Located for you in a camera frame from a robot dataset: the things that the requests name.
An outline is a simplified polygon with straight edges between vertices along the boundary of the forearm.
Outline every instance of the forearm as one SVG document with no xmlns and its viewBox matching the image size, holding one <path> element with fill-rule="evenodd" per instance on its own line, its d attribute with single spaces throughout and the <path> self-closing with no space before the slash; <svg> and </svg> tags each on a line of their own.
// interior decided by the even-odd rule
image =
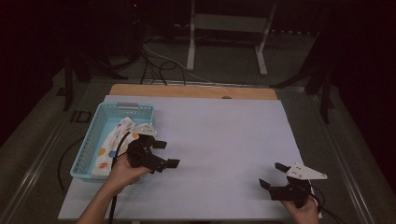
<svg viewBox="0 0 396 224">
<path fill-rule="evenodd" d="M 88 204 L 87 208 L 81 214 L 77 224 L 83 223 L 104 223 L 105 215 L 111 200 L 115 193 L 104 184 Z"/>
</svg>

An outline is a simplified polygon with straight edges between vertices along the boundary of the floor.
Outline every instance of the floor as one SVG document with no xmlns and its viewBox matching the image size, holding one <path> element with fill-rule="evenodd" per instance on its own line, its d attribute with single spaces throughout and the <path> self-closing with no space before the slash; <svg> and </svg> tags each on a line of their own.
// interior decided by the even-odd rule
<svg viewBox="0 0 396 224">
<path fill-rule="evenodd" d="M 255 42 L 252 40 L 256 38 L 241 40 L 222 34 L 197 39 L 195 67 L 191 73 L 179 67 L 187 61 L 188 38 L 182 36 L 169 41 L 155 37 L 144 49 L 147 55 L 157 57 L 149 57 L 157 66 L 168 62 L 158 58 L 162 56 L 177 62 L 163 66 L 161 75 L 167 84 L 182 85 L 185 80 L 189 85 L 268 88 L 296 75 L 315 42 L 312 36 L 271 33 L 264 49 L 268 76 L 263 77 L 258 73 L 254 57 Z M 123 61 L 122 57 L 111 58 L 113 63 Z M 63 111 L 64 97 L 57 96 L 58 90 L 64 86 L 64 71 L 54 77 L 52 90 L 0 150 L 1 223 L 72 222 L 58 220 L 57 216 L 71 181 L 70 167 L 89 126 L 89 122 L 76 120 L 73 114 L 94 112 L 114 83 L 139 83 L 145 65 L 146 61 L 140 58 L 120 71 L 122 76 L 128 77 L 125 80 L 115 80 L 95 69 L 92 69 L 90 83 L 75 79 L 74 101 L 67 112 Z M 159 74 L 155 67 L 149 68 L 144 83 L 163 84 Z M 276 94 L 285 107 L 304 162 L 319 167 L 330 177 L 326 182 L 314 181 L 326 196 L 326 207 L 346 223 L 396 223 L 395 196 L 347 113 L 337 89 L 332 87 L 331 123 L 325 124 L 318 114 L 319 95 L 304 93 L 306 81 L 303 79 L 283 90 L 276 90 Z M 337 223 L 329 215 L 323 216 L 320 223 Z"/>
</svg>

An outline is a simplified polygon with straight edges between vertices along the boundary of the human hand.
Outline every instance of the human hand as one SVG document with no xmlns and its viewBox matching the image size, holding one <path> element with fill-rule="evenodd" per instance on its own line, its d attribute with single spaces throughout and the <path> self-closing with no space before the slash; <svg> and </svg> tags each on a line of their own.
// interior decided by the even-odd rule
<svg viewBox="0 0 396 224">
<path fill-rule="evenodd" d="M 315 200 L 309 196 L 303 207 L 296 208 L 294 202 L 281 201 L 298 224 L 319 224 L 318 207 Z"/>
<path fill-rule="evenodd" d="M 117 158 L 117 162 L 111 169 L 103 188 L 110 190 L 114 195 L 119 194 L 126 186 L 139 180 L 141 175 L 151 172 L 146 167 L 132 168 L 126 154 Z"/>
</svg>

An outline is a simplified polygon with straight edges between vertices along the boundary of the plastic basket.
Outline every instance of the plastic basket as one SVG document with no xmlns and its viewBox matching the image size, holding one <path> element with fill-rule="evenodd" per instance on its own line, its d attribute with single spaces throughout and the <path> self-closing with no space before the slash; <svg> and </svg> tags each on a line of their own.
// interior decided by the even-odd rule
<svg viewBox="0 0 396 224">
<path fill-rule="evenodd" d="M 88 182 L 104 181 L 103 179 L 92 178 L 92 167 L 108 134 L 125 117 L 129 117 L 137 125 L 152 123 L 154 106 L 135 103 L 99 104 L 70 171 L 71 176 Z"/>
</svg>

